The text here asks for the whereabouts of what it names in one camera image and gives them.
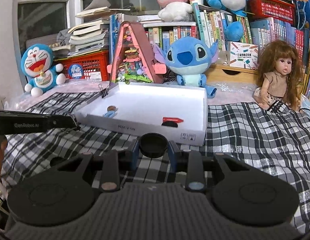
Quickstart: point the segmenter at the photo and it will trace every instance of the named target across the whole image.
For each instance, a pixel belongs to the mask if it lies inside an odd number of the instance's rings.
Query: doll's brown shirt
[[[264,73],[264,78],[267,78],[270,82],[268,87],[268,93],[274,97],[282,98],[286,93],[287,83],[286,78],[278,72],[268,72]]]

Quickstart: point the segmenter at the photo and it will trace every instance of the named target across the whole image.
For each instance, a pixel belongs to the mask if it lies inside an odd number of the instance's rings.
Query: drawer handle cutout
[[[227,70],[223,69],[224,73],[230,76],[236,76],[240,73],[240,71],[234,71],[234,70]]]

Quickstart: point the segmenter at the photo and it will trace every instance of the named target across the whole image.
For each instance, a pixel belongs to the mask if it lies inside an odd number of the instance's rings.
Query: stitch's nose
[[[193,60],[193,55],[189,52],[182,52],[177,54],[177,59],[183,65],[188,65]]]

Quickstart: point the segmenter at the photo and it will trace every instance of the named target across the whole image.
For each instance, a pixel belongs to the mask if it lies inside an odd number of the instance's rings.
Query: white box
[[[254,44],[228,42],[228,65],[230,67],[257,69],[259,47]]]
[[[118,109],[113,118],[102,117],[108,106]],[[77,121],[135,136],[155,132],[168,141],[202,146],[207,129],[207,94],[204,88],[164,84],[118,82],[109,94],[75,111]],[[183,119],[177,128],[161,126],[163,117]]]

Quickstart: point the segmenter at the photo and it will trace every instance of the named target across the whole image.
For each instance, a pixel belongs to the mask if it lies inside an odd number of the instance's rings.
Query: black and white checkered cloth
[[[28,109],[41,114],[73,113],[76,106],[95,93],[56,93]],[[78,153],[101,155],[128,147],[136,137],[95,127],[80,131],[50,130],[47,133],[8,136],[2,180],[9,189],[18,181],[49,168],[53,157],[70,158]],[[223,152],[295,187],[300,206],[294,224],[300,232],[310,228],[310,120],[277,103],[264,111],[256,103],[209,106],[207,138],[203,155]],[[185,174],[169,172],[168,156],[148,159],[140,155],[138,169],[121,174],[125,182],[185,182]]]

